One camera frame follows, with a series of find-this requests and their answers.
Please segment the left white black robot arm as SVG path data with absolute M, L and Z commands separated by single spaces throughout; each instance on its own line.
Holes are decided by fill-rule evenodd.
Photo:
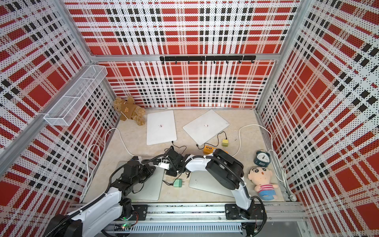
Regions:
M 133 207 L 128 195 L 135 185 L 145 183 L 155 170 L 155 166 L 142 164 L 133 157 L 112 173 L 106 190 L 99 197 L 67 215 L 53 217 L 43 236 L 94 237 L 119 218 L 133 219 L 136 223 L 145 220 L 147 206 Z

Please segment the cartoon boy plush doll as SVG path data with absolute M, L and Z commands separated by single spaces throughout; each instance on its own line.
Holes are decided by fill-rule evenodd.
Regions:
M 266 167 L 254 167 L 248 173 L 248 179 L 255 185 L 254 190 L 261 200 L 272 201 L 277 199 L 275 189 L 277 184 L 271 183 L 273 172 Z

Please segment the yellow charger adapter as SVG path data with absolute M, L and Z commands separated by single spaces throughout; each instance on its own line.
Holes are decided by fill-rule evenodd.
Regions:
M 222 140 L 222 146 L 223 146 L 223 147 L 228 147 L 228 146 L 229 146 L 229 141 L 228 141 L 228 139 L 223 139 L 223 140 Z

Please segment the black hook rail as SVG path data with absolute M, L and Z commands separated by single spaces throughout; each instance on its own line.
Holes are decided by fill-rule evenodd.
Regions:
M 255 55 L 237 55 L 237 56 L 160 56 L 161 62 L 181 62 L 181 61 L 255 61 Z

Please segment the white laptop back right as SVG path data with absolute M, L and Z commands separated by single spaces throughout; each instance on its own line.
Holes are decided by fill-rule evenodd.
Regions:
M 211 138 L 217 136 L 230 125 L 215 111 L 210 110 L 197 119 L 183 126 L 183 130 L 195 141 L 197 145 L 203 145 Z

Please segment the green charger adapter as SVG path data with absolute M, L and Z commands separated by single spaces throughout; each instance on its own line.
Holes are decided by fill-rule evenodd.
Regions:
M 174 182 L 173 182 L 173 187 L 175 188 L 181 188 L 183 185 L 183 181 L 182 179 L 176 179 Z

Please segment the orange power strip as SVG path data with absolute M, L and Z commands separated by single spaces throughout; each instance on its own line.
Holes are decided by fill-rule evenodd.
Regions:
M 205 155 L 212 154 L 214 152 L 215 148 L 212 146 L 205 145 L 203 148 L 203 153 Z

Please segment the white laptop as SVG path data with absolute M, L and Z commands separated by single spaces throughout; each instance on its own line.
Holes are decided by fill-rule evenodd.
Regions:
M 156 145 L 177 140 L 173 111 L 147 115 L 147 145 Z
M 210 110 L 197 119 L 183 126 L 183 130 L 195 141 L 197 145 L 203 145 L 211 138 L 217 136 L 230 125 L 215 111 Z

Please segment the white laptop back left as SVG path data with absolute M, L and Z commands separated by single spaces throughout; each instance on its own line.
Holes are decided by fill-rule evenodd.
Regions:
M 173 111 L 147 115 L 147 145 L 156 145 L 177 140 Z

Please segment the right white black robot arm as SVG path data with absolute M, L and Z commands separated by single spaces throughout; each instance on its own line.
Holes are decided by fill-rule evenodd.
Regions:
M 235 204 L 225 205 L 228 220 L 267 220 L 265 206 L 257 196 L 250 196 L 244 181 L 243 164 L 221 149 L 204 155 L 185 156 L 170 147 L 163 155 L 164 161 L 169 162 L 169 171 L 177 175 L 195 171 L 207 171 L 221 186 L 231 191 Z

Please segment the silver laptop front left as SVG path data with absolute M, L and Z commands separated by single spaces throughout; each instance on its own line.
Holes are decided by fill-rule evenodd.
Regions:
M 159 200 L 159 195 L 162 187 L 162 180 L 165 169 L 153 166 L 156 169 L 152 176 L 148 178 L 148 180 L 142 184 L 138 183 L 134 185 L 133 191 L 134 193 L 130 193 L 127 197 L 132 201 L 141 201 L 141 200 Z

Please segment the brown teddy bear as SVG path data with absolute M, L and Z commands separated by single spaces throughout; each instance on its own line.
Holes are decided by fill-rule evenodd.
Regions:
M 135 104 L 133 97 L 129 96 L 126 100 L 116 97 L 113 103 L 114 109 L 120 113 L 121 120 L 134 120 L 139 126 L 145 125 L 146 110 Z

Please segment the silver apple laptop front right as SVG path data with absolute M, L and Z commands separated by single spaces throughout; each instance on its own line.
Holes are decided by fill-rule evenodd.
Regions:
M 233 197 L 231 190 L 223 187 L 207 171 L 195 171 L 190 174 L 189 187 L 205 192 Z

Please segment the teal alarm clock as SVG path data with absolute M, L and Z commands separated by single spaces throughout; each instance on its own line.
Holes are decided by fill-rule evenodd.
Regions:
M 260 167 L 268 167 L 271 163 L 270 154 L 265 151 L 257 151 L 254 158 L 254 164 Z

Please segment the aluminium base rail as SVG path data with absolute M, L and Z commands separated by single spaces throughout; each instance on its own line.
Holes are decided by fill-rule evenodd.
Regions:
M 251 218 L 239 215 L 231 202 L 136 202 L 139 218 L 106 225 L 112 236 L 252 236 L 312 237 L 306 212 L 298 202 L 253 202 Z

